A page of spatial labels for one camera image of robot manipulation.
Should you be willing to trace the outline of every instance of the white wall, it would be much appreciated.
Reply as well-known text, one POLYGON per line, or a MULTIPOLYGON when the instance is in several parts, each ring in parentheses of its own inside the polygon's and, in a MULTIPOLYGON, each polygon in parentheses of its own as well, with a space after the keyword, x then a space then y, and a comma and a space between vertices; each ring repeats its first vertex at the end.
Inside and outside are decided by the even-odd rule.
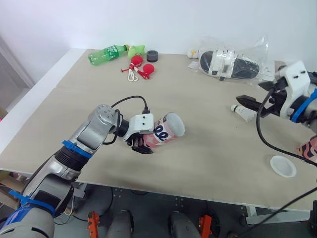
POLYGON ((0 37, 35 81, 69 48, 185 53, 195 36, 252 45, 264 33, 271 57, 316 70, 316 0, 0 1, 0 37))

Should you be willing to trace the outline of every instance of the plastic lid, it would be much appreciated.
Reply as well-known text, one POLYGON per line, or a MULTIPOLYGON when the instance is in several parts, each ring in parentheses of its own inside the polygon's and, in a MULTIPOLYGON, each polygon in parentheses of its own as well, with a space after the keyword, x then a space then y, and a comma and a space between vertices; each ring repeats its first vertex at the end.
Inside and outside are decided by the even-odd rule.
POLYGON ((159 59, 159 53, 157 51, 148 51, 147 52, 147 61, 148 62, 156 62, 159 59))
POLYGON ((297 173, 295 165, 287 158, 279 155, 272 157, 270 161, 272 169, 285 178, 294 177, 297 173))

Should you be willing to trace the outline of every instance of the paper cup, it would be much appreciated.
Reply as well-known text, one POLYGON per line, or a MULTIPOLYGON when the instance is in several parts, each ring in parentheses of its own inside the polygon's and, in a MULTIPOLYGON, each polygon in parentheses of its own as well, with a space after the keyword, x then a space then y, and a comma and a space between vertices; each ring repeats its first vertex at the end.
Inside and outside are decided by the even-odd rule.
POLYGON ((166 144, 185 133, 185 125, 176 113, 168 113, 163 119, 154 123, 153 134, 143 135, 144 145, 156 148, 166 144))

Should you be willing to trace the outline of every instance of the beige table surface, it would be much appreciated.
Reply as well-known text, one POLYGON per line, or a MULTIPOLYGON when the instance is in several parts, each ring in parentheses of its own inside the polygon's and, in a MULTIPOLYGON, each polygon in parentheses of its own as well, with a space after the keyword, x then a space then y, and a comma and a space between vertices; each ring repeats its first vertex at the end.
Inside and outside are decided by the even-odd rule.
MULTIPOLYGON (((151 80, 128 82, 121 73, 130 60, 122 57, 92 66, 87 51, 26 121, 0 155, 0 167, 32 173, 61 147, 98 104, 113 104, 131 95, 146 98, 158 119, 178 113, 185 135, 142 155, 123 141, 102 146, 83 168, 79 181, 147 190, 228 203, 280 207, 316 185, 316 169, 295 158, 294 178, 277 175, 269 165, 278 154, 259 139, 255 122, 246 123, 230 111, 238 95, 262 100, 265 91, 246 84, 220 82, 187 67, 184 55, 160 55, 151 80)), ((118 105, 126 119, 139 114, 143 103, 118 105)), ((264 136, 295 152, 313 133, 276 116, 262 120, 264 136)), ((291 208, 310 210, 316 194, 291 208)))

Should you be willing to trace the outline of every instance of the blue zip tie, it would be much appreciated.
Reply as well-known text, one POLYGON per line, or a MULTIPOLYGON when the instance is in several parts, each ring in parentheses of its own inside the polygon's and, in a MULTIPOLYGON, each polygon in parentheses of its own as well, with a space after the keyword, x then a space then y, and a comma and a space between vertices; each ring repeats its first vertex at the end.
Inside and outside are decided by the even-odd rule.
POLYGON ((308 105, 317 98, 317 88, 315 88, 314 92, 311 94, 311 96, 304 101, 304 103, 297 109, 297 111, 294 113, 292 117, 292 122, 297 123, 297 119, 300 116, 300 114, 303 113, 303 111, 308 107, 308 105))
POLYGON ((34 199, 30 199, 30 196, 23 196, 20 193, 17 193, 16 191, 13 191, 13 190, 11 190, 9 192, 9 194, 19 198, 22 206, 24 206, 27 203, 39 205, 41 207, 48 209, 52 213, 53 217, 55 217, 55 209, 52 206, 48 205, 47 203, 44 203, 44 202, 41 202, 38 200, 34 200, 34 199))
POLYGON ((73 142, 69 140, 64 140, 62 142, 63 145, 66 146, 67 149, 76 151, 78 154, 85 156, 86 158, 90 159, 93 155, 89 154, 88 152, 84 151, 83 149, 79 148, 77 145, 75 145, 73 142))

